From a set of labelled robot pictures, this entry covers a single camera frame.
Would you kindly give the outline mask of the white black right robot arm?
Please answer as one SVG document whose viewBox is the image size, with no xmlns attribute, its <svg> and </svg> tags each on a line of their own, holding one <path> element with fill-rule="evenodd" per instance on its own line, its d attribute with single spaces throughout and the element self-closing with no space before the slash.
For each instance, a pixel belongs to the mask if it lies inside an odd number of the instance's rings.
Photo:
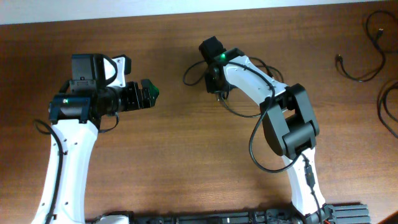
<svg viewBox="0 0 398 224">
<path fill-rule="evenodd" d="M 263 72 L 238 48 L 226 50 L 216 38 L 204 40 L 199 51 L 207 64 L 206 90 L 220 101 L 234 88 L 241 90 L 260 109 L 258 121 L 249 138 L 249 155 L 253 163 L 268 173 L 286 172 L 292 189 L 292 205 L 304 223 L 321 223 L 325 199 L 320 192 L 315 168 L 318 121 L 306 89 L 279 82 L 270 70 Z M 280 169 L 268 169 L 257 161 L 253 142 L 257 130 L 264 130 L 273 152 L 284 162 Z"/>
</svg>

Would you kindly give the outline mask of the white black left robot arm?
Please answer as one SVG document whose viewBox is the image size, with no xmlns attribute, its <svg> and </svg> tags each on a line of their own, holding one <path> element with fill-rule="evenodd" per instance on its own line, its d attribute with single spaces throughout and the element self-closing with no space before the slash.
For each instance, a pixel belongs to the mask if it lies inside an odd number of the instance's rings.
<svg viewBox="0 0 398 224">
<path fill-rule="evenodd" d="M 148 79 L 127 82 L 126 55 L 72 55 L 72 78 L 49 103 L 51 137 L 44 190 L 33 223 L 85 223 L 85 189 L 92 150 L 103 116 L 151 108 L 159 90 Z"/>
</svg>

